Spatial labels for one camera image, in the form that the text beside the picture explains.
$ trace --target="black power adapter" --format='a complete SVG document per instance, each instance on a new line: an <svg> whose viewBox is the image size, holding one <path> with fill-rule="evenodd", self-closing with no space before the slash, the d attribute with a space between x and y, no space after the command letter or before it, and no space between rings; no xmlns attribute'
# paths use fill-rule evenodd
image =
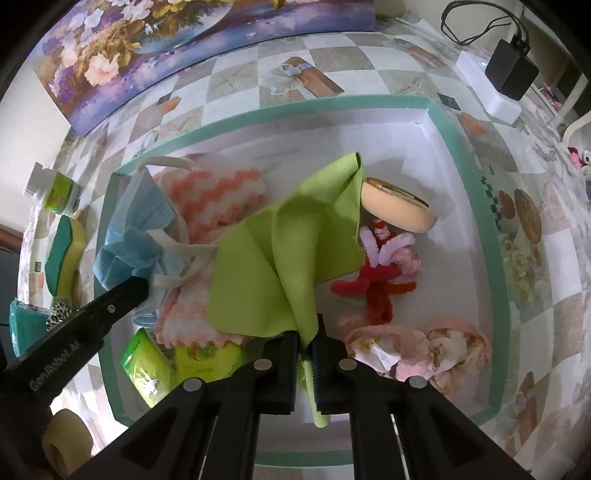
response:
<svg viewBox="0 0 591 480"><path fill-rule="evenodd" d="M466 5L481 5L483 7L492 7L502 11L505 15L491 20L484 31L473 37L460 40L457 35L447 25L447 16L458 7ZM499 20L509 19L509 23L497 23ZM511 21L517 26L517 33L513 36L511 43L501 40L496 46L488 65L486 66L486 76L491 81L498 92L506 95L513 100L521 100L527 89L538 76L538 67L527 57L530 51L530 34L527 31L522 20L505 7L482 0L454 0L450 2L441 13L441 31L452 42L461 47L471 45L479 38L482 38L487 32L497 27L506 27L511 25Z"/></svg>
<svg viewBox="0 0 591 480"><path fill-rule="evenodd" d="M500 40L486 66L486 77L493 87L513 100L521 100L538 76L538 67L523 49Z"/></svg>

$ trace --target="white wall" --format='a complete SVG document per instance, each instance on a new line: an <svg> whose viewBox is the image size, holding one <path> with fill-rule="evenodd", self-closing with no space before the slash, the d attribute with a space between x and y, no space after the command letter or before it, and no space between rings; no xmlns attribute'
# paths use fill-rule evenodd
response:
<svg viewBox="0 0 591 480"><path fill-rule="evenodd" d="M0 226L27 227L33 199L22 193L33 164L50 167L69 128L25 62L0 102Z"/></svg>
<svg viewBox="0 0 591 480"><path fill-rule="evenodd" d="M517 0L488 0L494 4L513 11ZM450 0L375 0L378 13L387 15L400 15L405 10L412 10L419 17L428 21L436 30L441 26L441 13ZM482 32L488 22L496 17L503 16L503 12L484 5L467 5L454 9L447 19L447 24L460 38L468 38ZM496 47L501 38L505 38L509 27L499 27L488 32L476 44L486 48L490 52Z"/></svg>
<svg viewBox="0 0 591 480"><path fill-rule="evenodd" d="M568 57L546 33L529 20L525 19L524 22L530 33L531 50L528 57L539 68L543 79L547 83L552 83L557 74L564 73Z"/></svg>

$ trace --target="black cable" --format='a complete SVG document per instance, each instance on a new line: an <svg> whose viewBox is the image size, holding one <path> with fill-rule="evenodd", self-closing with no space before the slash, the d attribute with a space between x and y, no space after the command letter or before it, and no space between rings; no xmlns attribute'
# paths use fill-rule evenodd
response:
<svg viewBox="0 0 591 480"><path fill-rule="evenodd" d="M457 35L452 31L452 29L449 27L449 25L447 25L447 16L449 15L449 13L453 9L458 8L458 7L464 7L465 5L484 5L487 7L494 7L498 10L501 10L503 13L505 13L505 15L503 17L495 18L494 20L489 22L489 24L486 26L485 30L482 33L480 33L478 35L474 35L473 37L465 38L464 40L460 40L457 37ZM530 33L528 32L523 21L520 18L518 18L515 14L513 14L513 12L511 12L510 10L507 10L505 7L502 7L500 5L493 4L490 2L483 2L480 0L456 0L456 1L450 2L447 5L447 7L445 7L443 12L441 13L441 31L452 42L454 42L462 47L466 47L466 46L472 44L473 42L475 42L476 40L478 40L479 38L482 38L485 34L490 32L490 30L492 30L493 28L511 25L511 23L494 25L494 22L496 22L498 20L502 20L504 18L510 18L511 20L513 20L513 22L517 26L517 33L513 37L513 40L511 41L511 43L513 44L513 46L515 48L518 48L524 54L527 54L530 50Z"/></svg>
<svg viewBox="0 0 591 480"><path fill-rule="evenodd" d="M488 32L490 32L490 30L492 30L493 28L496 27L506 27L508 25L511 25L511 23L502 23L502 24L498 24L498 25L493 25L494 22L496 22L497 20L502 20L504 18L509 18L508 15L505 15L504 17L498 17L495 18L494 20L492 20L485 28L484 32L478 34L478 35L474 35L473 37L469 37L469 38L465 38L464 40L460 40L449 28L448 25L445 25L445 27L447 27L447 29L449 30L449 33L451 35L454 36L455 40L454 42L457 43L459 46L461 47L467 47L468 45L471 45L472 43L474 43L476 40L478 40L479 38L482 38L484 35L486 35Z"/></svg>

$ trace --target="yellow package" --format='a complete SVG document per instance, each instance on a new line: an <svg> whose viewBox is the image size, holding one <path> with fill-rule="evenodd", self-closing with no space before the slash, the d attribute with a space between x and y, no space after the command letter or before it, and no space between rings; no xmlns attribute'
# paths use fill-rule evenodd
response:
<svg viewBox="0 0 591 480"><path fill-rule="evenodd" d="M215 382L232 375L244 363L242 348L228 342L221 348L214 343L205 347L179 345L174 349L177 368L176 385L191 377L199 377L205 382Z"/></svg>
<svg viewBox="0 0 591 480"><path fill-rule="evenodd" d="M125 349L121 366L150 408L174 389L174 371L144 329Z"/></svg>

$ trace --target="pink pipe cleaner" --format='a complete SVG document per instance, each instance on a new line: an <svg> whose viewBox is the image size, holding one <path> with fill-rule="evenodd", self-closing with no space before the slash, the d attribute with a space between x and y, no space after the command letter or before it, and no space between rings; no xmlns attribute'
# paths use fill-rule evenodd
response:
<svg viewBox="0 0 591 480"><path fill-rule="evenodd" d="M359 229L359 238L361 239L361 243L365 247L365 251L368 256L369 265L371 267L377 267L379 263L379 248L378 244L375 241L375 237L371 230L366 226L363 226Z"/></svg>
<svg viewBox="0 0 591 480"><path fill-rule="evenodd" d="M408 232L401 233L400 235L391 238L379 250L379 264L390 265L391 263L393 263L392 258L396 250L399 250L403 247L407 247L409 245L414 245L415 241L416 239L414 235Z"/></svg>
<svg viewBox="0 0 591 480"><path fill-rule="evenodd" d="M416 281L424 271L423 261L410 247L403 247L396 250L392 255L392 263L394 263L402 273L399 277L391 280L391 282L395 284Z"/></svg>

